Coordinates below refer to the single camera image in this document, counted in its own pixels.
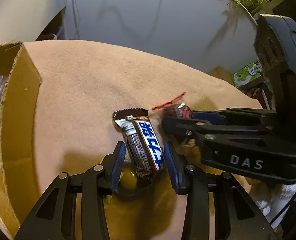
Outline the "clear red-edged cake packet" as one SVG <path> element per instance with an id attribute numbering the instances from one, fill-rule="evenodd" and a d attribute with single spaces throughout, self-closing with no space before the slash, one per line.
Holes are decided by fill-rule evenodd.
<path id="1" fill-rule="evenodd" d="M 191 108 L 185 103 L 183 97 L 186 95 L 186 92 L 182 92 L 179 96 L 176 96 L 168 102 L 162 103 L 152 108 L 152 111 L 160 113 L 164 116 L 171 116 L 176 118 L 193 118 L 194 112 Z"/>

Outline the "dark blue-label chocolate bar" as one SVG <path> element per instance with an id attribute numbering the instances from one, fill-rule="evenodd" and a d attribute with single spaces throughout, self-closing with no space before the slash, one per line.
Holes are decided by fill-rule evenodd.
<path id="1" fill-rule="evenodd" d="M 165 167 L 164 154 L 150 122 L 148 110 L 128 108 L 113 112 L 123 130 L 139 178 L 150 179 Z"/>

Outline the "yellow snack packet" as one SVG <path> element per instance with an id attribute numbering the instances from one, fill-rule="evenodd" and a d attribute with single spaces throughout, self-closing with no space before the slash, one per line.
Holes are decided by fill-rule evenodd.
<path id="1" fill-rule="evenodd" d="M 120 174 L 119 184 L 113 196 L 128 201 L 139 193 L 136 167 L 130 159 L 125 159 Z"/>

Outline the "green tissue box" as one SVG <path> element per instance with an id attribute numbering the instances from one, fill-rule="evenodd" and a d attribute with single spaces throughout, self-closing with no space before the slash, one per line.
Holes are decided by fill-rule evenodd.
<path id="1" fill-rule="evenodd" d="M 251 81 L 254 81 L 261 77 L 261 71 L 262 65 L 260 61 L 253 61 L 231 75 L 233 85 L 236 88 L 247 85 Z"/>

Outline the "brown cardboard box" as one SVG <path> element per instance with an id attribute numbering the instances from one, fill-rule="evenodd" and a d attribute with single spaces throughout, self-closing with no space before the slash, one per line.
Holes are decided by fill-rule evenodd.
<path id="1" fill-rule="evenodd" d="M 0 238 L 14 239 L 38 200 L 34 113 L 42 78 L 22 42 L 0 46 Z"/>

